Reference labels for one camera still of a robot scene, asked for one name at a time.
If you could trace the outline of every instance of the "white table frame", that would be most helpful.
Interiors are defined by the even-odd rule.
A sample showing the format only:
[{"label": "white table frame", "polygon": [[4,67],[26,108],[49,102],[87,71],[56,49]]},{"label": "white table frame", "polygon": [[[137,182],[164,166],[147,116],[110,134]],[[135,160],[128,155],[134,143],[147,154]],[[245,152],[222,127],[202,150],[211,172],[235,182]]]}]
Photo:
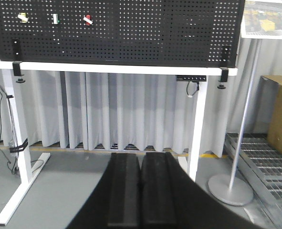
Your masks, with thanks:
[{"label": "white table frame", "polygon": [[[158,67],[158,66],[126,66],[126,65],[103,65],[103,64],[73,64],[73,63],[50,63],[50,62],[22,62],[21,70],[44,70],[44,71],[68,71],[68,72],[91,72],[91,73],[127,73],[127,74],[163,74],[163,75],[221,75],[220,68],[188,68],[188,67]],[[16,135],[18,144],[22,145],[27,138],[26,124],[24,117],[24,109],[22,104],[21,84],[15,83],[18,79],[13,75],[12,62],[0,61],[0,69],[2,69],[5,90],[8,95],[14,97],[10,99],[13,121],[16,127]],[[229,76],[235,76],[237,69],[229,69]],[[207,96],[208,82],[200,82],[200,91],[196,95],[194,105],[196,106],[194,113],[193,137],[190,141],[188,152],[188,160],[185,157],[179,157],[179,163],[189,174],[191,179],[196,179],[198,168],[198,158],[201,143],[201,134],[203,127],[204,109]],[[19,153],[18,166],[20,169],[21,184],[12,195],[2,212],[0,213],[0,225],[7,225],[13,213],[23,200],[27,191],[33,184],[34,180],[42,170],[46,161],[50,157],[49,153],[42,153],[40,160],[31,168],[31,157],[29,147]]]}]

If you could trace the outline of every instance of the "power strip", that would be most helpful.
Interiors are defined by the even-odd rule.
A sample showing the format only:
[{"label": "power strip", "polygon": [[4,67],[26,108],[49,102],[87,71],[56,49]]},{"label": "power strip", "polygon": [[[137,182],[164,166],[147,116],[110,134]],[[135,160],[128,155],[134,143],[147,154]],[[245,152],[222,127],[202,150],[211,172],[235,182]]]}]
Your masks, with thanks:
[{"label": "power strip", "polygon": [[205,82],[207,81],[206,75],[176,75],[177,81],[192,81],[192,82]]}]

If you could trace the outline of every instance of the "gray stand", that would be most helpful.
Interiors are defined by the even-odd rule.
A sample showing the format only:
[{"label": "gray stand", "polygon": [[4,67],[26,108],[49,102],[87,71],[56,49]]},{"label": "gray stand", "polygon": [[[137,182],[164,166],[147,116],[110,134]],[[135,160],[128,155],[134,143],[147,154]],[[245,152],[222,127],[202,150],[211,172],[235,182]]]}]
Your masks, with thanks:
[{"label": "gray stand", "polygon": [[210,178],[208,185],[213,196],[220,201],[234,205],[244,206],[253,199],[253,191],[241,179],[235,178],[232,190],[229,189],[230,176],[218,174]]},{"label": "gray stand", "polygon": [[233,160],[231,176],[224,174],[215,175],[209,179],[209,183],[208,183],[209,190],[213,196],[215,196],[217,199],[219,199],[220,201],[226,204],[235,205],[235,206],[246,205],[250,203],[253,199],[253,191],[249,187],[249,185],[247,185],[244,181],[235,178],[237,163],[240,157],[240,146],[244,134],[244,127],[245,127],[246,116],[247,116],[248,106],[251,97],[256,66],[259,59],[259,53],[261,50],[261,40],[252,40],[251,42],[254,42],[254,45],[256,46],[256,51],[255,51],[254,62],[252,66],[252,73],[249,80],[249,89],[245,103],[244,114],[240,126],[240,133],[237,139],[237,146],[236,146],[235,157]]}]

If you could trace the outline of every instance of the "black pegboard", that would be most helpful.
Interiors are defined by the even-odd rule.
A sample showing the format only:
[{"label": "black pegboard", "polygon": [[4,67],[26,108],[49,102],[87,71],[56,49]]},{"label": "black pegboard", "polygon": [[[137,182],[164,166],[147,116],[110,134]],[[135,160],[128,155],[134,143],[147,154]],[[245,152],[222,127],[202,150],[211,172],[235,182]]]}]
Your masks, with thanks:
[{"label": "black pegboard", "polygon": [[0,0],[1,56],[13,61],[19,39],[23,61],[221,67],[228,47],[226,66],[235,67],[243,7],[244,0]]}]

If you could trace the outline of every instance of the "round base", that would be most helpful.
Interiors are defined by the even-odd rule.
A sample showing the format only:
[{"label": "round base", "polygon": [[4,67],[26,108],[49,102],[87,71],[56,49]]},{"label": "round base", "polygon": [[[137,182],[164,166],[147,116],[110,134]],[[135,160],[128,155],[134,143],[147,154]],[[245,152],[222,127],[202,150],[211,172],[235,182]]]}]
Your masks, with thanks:
[{"label": "round base", "polygon": [[213,196],[226,204],[243,206],[252,201],[253,191],[244,181],[234,178],[232,190],[229,190],[229,183],[229,175],[214,175],[209,179],[209,190]]}]

